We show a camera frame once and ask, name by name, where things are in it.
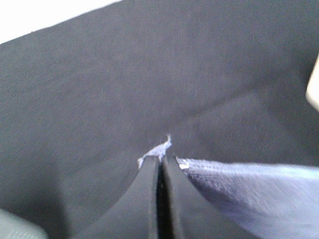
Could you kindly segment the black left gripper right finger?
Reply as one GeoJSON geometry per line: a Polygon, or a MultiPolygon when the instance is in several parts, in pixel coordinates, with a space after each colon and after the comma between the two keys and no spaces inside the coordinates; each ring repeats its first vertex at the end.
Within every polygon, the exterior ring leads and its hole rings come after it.
{"type": "Polygon", "coordinates": [[[217,211],[193,186],[175,157],[163,158],[173,235],[176,239],[250,239],[252,234],[217,211]]]}

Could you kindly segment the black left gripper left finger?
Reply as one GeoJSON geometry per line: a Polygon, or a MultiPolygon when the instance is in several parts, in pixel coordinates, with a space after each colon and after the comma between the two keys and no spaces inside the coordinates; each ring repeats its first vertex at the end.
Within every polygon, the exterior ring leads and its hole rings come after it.
{"type": "Polygon", "coordinates": [[[134,181],[100,219],[76,239],[157,239],[157,185],[159,160],[144,159],[134,181]]]}

